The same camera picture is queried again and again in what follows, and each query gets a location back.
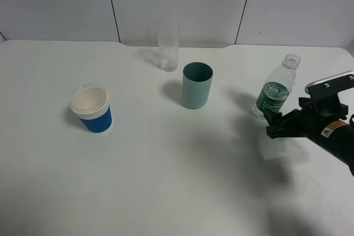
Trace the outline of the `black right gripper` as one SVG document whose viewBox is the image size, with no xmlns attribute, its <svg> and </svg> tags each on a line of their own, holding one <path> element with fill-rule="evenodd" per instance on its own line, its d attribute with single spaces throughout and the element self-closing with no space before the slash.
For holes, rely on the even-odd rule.
<svg viewBox="0 0 354 236">
<path fill-rule="evenodd" d="M 304 137 L 315 144 L 348 144 L 349 124 L 345 122 L 348 106 L 338 97 L 320 100 L 299 98 L 300 109 L 282 116 L 280 112 L 264 112 L 271 139 Z"/>
</svg>

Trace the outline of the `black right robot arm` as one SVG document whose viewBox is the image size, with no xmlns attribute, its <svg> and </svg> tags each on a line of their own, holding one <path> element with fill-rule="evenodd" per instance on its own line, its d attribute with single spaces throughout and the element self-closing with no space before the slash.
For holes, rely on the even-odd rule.
<svg viewBox="0 0 354 236">
<path fill-rule="evenodd" d="M 305 137 L 342 161 L 353 173 L 353 121 L 345 122 L 348 106 L 338 96 L 300 98 L 301 109 L 283 116 L 289 137 Z"/>
</svg>

